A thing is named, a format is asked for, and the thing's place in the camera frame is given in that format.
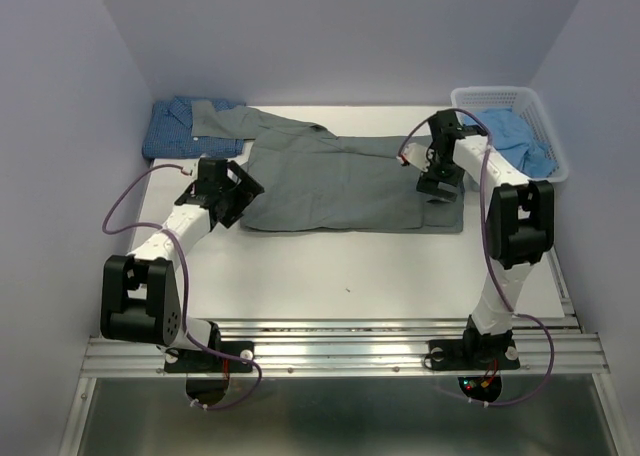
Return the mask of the grey long sleeve shirt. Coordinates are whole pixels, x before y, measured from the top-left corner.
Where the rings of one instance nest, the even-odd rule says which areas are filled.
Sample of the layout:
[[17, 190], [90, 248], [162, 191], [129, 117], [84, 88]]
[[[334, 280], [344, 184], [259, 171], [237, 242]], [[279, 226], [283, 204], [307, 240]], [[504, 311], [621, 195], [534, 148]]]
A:
[[464, 190], [453, 202], [416, 189], [419, 171], [403, 167], [401, 137], [337, 136], [322, 125], [236, 106], [192, 103], [192, 134], [249, 140], [244, 167], [264, 189], [241, 225], [261, 232], [357, 230], [458, 234]]

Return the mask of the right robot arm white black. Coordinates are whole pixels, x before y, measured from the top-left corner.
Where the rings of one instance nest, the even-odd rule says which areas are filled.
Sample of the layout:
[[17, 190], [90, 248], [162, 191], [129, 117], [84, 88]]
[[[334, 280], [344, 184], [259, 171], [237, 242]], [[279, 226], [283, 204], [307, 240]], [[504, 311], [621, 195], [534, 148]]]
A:
[[489, 365], [515, 370], [520, 366], [512, 331], [517, 301], [554, 243], [554, 188], [515, 168], [494, 148], [489, 129], [477, 118], [461, 123], [461, 113], [454, 108], [430, 116], [430, 145], [411, 143], [402, 153], [403, 161], [420, 171], [418, 191], [436, 201], [455, 202], [454, 189], [464, 176], [479, 185], [486, 281], [462, 336], [429, 341], [425, 364], [442, 372]]

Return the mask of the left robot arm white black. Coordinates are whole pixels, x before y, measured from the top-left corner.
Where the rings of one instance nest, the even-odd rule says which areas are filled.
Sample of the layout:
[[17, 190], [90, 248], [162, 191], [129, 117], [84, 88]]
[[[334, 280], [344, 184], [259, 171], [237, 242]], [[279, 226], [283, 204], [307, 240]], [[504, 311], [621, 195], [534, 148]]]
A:
[[187, 350], [199, 369], [222, 359], [250, 370], [248, 350], [223, 352], [218, 326], [188, 314], [188, 252], [216, 227], [231, 228], [264, 192], [239, 164], [201, 158], [190, 167], [170, 164], [188, 184], [161, 223], [137, 222], [151, 235], [125, 255], [109, 257], [103, 267], [100, 331], [103, 337]]

